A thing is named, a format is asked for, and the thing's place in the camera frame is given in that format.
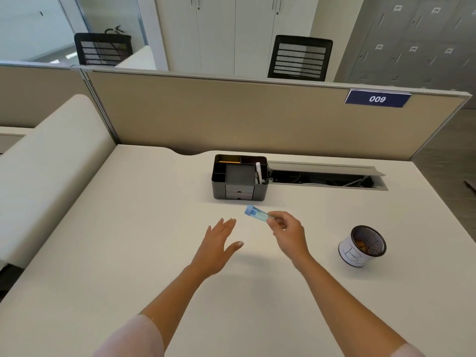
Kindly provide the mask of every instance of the sleeve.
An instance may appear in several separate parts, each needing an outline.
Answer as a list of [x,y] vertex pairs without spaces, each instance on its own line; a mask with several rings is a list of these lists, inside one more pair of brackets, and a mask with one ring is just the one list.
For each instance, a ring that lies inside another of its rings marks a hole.
[[163,357],[164,344],[155,324],[138,315],[116,330],[93,357]]
[[425,357],[423,353],[410,344],[405,344],[398,348],[390,357]]

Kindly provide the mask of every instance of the hand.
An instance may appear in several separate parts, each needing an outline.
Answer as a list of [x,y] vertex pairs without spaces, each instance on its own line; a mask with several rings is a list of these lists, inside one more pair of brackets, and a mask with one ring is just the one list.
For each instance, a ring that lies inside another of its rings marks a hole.
[[301,222],[287,212],[269,212],[267,223],[277,240],[277,245],[294,265],[300,260],[311,257],[307,249],[304,227]]
[[203,278],[217,274],[233,253],[243,246],[243,242],[235,242],[224,250],[225,242],[235,228],[236,222],[236,219],[230,219],[223,223],[222,218],[213,229],[208,226],[205,238],[190,264],[193,269],[201,273]]

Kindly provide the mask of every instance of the desk organizer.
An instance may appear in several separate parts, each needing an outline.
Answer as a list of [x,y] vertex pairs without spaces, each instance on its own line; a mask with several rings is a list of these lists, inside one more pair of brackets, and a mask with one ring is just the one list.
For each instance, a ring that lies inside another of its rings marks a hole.
[[[261,164],[259,183],[256,162]],[[211,185],[215,199],[265,200],[269,183],[268,161],[264,156],[215,155]]]

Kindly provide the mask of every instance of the blue sign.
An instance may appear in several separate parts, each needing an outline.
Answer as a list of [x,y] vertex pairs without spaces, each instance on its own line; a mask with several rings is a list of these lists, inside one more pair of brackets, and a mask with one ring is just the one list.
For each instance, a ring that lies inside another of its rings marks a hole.
[[350,90],[346,104],[372,105],[374,107],[403,107],[410,98],[408,93],[391,93],[372,90]]

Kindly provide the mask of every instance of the black office chair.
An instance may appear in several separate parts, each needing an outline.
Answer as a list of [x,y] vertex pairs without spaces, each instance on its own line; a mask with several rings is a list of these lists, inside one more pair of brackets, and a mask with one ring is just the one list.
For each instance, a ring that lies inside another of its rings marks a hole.
[[130,35],[78,33],[74,43],[80,65],[116,66],[132,55]]
[[277,35],[268,77],[325,81],[332,40]]

